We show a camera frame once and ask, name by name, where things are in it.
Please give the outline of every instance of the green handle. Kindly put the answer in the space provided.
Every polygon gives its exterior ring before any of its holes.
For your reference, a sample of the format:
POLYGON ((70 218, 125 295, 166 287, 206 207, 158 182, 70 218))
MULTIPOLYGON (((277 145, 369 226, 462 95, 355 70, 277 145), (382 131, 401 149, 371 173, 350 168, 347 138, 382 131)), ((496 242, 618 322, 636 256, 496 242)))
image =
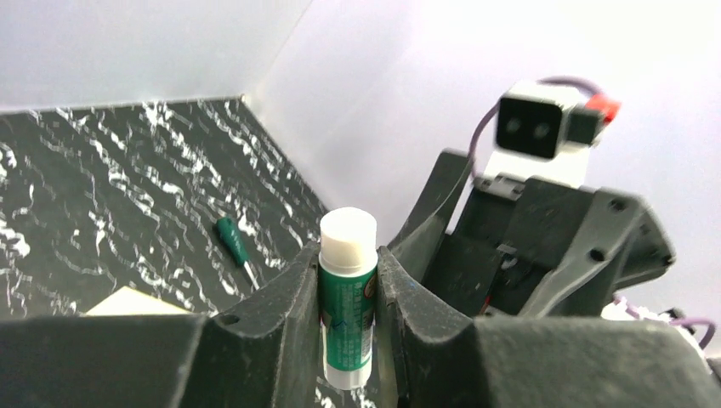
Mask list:
POLYGON ((248 257, 246 248, 243 246, 241 231, 238 229, 236 222, 229 217, 223 217, 215 225, 218 227, 220 240, 228 247, 236 262, 240 266, 245 264, 250 257, 248 257))

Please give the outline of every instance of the wall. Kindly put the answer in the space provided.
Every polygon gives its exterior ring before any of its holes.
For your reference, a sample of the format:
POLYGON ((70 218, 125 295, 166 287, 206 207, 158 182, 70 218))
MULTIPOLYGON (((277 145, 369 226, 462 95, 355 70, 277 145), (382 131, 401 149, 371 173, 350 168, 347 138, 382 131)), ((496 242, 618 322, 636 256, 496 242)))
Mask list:
MULTIPOLYGON (((644 196, 678 251, 667 276, 627 296, 719 321, 719 27, 713 0, 316 1, 251 103, 326 203, 375 214, 385 243, 440 150, 467 149, 513 82, 592 78, 624 106, 587 184, 644 196)), ((490 151, 487 134, 480 162, 490 151)))
POLYGON ((242 94, 311 0, 0 4, 0 111, 242 94))

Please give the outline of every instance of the camera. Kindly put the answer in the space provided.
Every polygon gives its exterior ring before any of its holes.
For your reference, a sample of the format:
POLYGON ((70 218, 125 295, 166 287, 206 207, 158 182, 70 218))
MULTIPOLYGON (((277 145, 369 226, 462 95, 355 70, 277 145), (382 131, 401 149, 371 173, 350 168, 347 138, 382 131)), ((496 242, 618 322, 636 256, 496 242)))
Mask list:
POLYGON ((552 160, 568 142, 593 144, 605 117, 588 109, 583 100, 573 87, 516 83, 498 101, 496 145, 552 160))

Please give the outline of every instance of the orange object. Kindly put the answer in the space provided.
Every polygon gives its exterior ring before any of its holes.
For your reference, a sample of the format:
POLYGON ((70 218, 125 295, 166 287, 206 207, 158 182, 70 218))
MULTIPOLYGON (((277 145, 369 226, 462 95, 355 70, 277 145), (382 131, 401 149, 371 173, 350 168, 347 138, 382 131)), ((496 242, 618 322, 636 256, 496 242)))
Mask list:
POLYGON ((603 113, 605 116, 604 123, 608 125, 616 118, 616 114, 621 108, 621 102, 613 99, 608 99, 605 97, 605 95, 597 93, 588 100, 588 102, 586 103, 586 107, 588 109, 593 109, 595 111, 600 111, 601 113, 603 113))

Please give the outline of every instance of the black marble table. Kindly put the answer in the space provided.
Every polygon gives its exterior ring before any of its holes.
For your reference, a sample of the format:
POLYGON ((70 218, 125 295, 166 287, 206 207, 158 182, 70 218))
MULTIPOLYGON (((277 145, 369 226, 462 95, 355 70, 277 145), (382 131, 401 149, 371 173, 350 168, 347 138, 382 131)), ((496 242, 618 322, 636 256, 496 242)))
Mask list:
MULTIPOLYGON (((121 286, 212 315, 251 287, 215 220, 239 221, 267 282, 325 211, 239 99, 0 116, 0 318, 78 315, 121 286)), ((317 406, 375 406, 318 384, 317 406)))

